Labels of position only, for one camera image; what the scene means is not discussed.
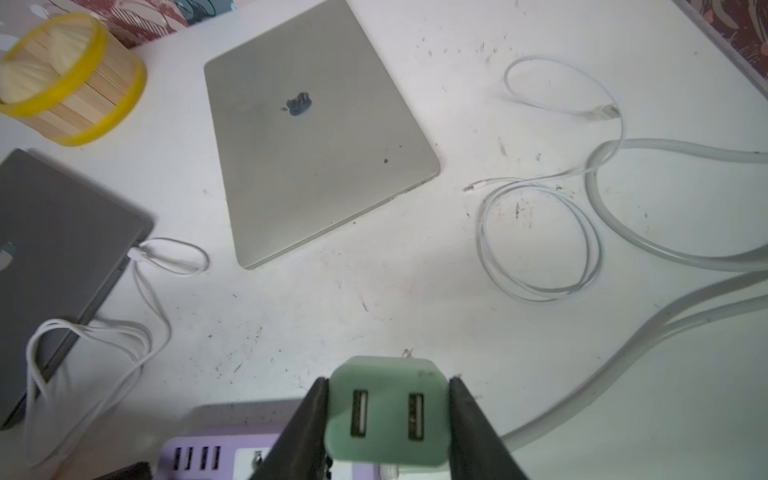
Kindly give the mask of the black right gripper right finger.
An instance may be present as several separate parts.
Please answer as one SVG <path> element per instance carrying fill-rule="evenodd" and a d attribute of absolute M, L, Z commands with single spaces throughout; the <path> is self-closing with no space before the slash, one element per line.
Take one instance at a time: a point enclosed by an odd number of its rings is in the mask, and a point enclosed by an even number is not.
<path fill-rule="evenodd" d="M 513 459 L 458 376 L 449 380 L 448 392 L 451 478 L 527 480 L 528 476 Z"/>

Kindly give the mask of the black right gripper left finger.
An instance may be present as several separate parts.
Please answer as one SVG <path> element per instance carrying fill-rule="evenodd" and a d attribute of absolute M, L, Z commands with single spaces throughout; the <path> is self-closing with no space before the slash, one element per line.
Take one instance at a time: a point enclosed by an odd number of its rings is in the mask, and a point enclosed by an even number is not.
<path fill-rule="evenodd" d="M 326 478 L 324 434 L 329 381 L 314 381 L 298 409 L 271 447 L 252 480 L 317 480 Z"/>

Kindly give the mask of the green charger adapter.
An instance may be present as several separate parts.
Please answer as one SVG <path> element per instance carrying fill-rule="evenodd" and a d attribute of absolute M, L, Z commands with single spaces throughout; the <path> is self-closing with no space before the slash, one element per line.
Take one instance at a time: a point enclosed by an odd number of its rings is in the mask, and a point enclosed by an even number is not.
<path fill-rule="evenodd" d="M 429 360 L 352 357 L 330 376 L 324 445 L 335 460 L 439 467 L 448 462 L 449 382 Z"/>

